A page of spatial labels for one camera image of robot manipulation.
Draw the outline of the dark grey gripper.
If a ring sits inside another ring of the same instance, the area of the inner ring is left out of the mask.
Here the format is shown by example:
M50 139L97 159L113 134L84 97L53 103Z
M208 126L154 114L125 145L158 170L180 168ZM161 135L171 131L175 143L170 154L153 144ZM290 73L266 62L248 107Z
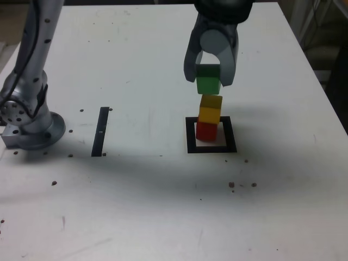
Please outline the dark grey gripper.
M201 23L209 29L201 36ZM239 38L236 24L224 24L197 16L184 58L184 75L187 81L196 79L196 61L203 50L214 55L220 62L219 80L223 86L233 84L237 69Z

